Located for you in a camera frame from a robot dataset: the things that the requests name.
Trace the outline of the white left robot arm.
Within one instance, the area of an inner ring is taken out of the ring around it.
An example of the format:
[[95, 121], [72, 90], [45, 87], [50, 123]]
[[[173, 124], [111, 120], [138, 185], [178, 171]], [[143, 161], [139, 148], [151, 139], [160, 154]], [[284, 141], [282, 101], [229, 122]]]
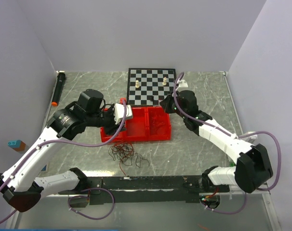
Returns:
[[83, 91], [77, 101], [58, 110], [47, 122], [39, 138], [7, 171], [0, 173], [0, 193], [19, 212], [26, 212], [40, 199], [64, 191], [82, 193], [88, 185], [87, 176], [77, 167], [40, 178], [38, 174], [50, 159], [66, 144], [89, 147], [73, 139], [87, 127], [105, 128], [111, 142], [133, 117], [132, 108], [121, 100], [105, 108], [104, 96], [93, 89]]

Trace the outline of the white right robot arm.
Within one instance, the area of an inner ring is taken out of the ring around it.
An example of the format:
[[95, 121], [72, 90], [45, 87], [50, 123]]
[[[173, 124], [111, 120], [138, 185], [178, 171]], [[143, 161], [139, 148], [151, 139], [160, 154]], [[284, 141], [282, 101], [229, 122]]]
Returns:
[[213, 166], [202, 173], [201, 186], [208, 192], [219, 185], [235, 185], [252, 193], [273, 176], [267, 149], [236, 137], [209, 114], [200, 110], [194, 92], [184, 90], [173, 97], [171, 93], [160, 106], [168, 114], [176, 113], [190, 131], [210, 141], [234, 163], [233, 167]]

